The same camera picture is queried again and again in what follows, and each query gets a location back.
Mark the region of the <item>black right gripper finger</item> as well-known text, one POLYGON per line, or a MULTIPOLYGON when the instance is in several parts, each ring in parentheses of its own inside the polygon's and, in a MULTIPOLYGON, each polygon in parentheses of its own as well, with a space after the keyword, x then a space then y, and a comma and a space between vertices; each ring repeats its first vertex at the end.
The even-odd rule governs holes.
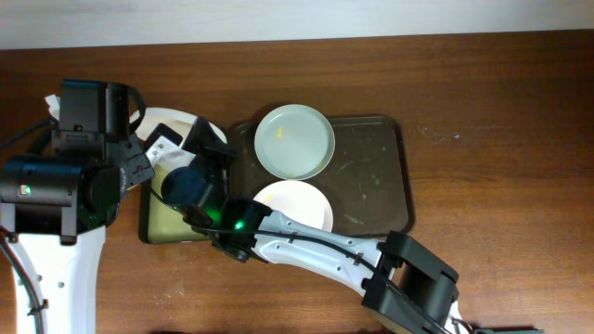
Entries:
POLYGON ((148 150, 161 137, 172 142, 176 148, 178 148, 183 141, 183 136, 178 132, 164 123, 159 123, 144 140, 144 149, 148 150))
POLYGON ((210 122, 198 117, 192 124, 182 149, 204 156, 231 156, 232 148, 215 132, 210 122))

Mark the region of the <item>pale green plate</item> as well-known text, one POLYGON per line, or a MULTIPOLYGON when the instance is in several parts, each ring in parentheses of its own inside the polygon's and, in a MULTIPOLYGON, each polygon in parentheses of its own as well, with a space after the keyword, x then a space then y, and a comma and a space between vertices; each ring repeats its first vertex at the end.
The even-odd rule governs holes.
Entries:
POLYGON ((135 135, 154 169, 155 176, 151 179, 150 185, 157 193, 161 193, 162 181, 168 173, 188 166, 195 159, 196 154, 183 150, 182 146, 187 142, 192 125, 197 119, 193 114, 176 109, 146 109, 145 117, 136 129, 135 135), (149 135, 160 124, 180 135, 181 142, 176 144, 176 139, 156 139, 150 144, 149 135))

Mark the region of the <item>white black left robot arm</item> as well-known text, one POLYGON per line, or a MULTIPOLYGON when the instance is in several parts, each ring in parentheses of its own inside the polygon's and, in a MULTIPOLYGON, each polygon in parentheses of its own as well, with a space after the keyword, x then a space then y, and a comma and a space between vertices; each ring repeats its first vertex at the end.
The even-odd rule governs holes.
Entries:
POLYGON ((66 80, 52 128, 1 169, 1 250, 19 333, 93 333, 106 230, 129 188, 155 172, 136 130, 134 87, 66 80))

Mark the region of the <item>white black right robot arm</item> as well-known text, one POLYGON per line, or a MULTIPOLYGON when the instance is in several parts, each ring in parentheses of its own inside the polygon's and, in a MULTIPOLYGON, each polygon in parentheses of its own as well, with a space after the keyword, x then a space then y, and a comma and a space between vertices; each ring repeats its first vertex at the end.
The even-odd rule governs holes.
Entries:
POLYGON ((231 258, 286 264, 344 284, 394 333, 473 333, 458 310, 458 273, 417 240, 349 238, 304 225, 253 199, 228 194, 237 154, 198 118, 188 136, 160 123, 147 139, 154 165, 173 164, 156 198, 231 258))

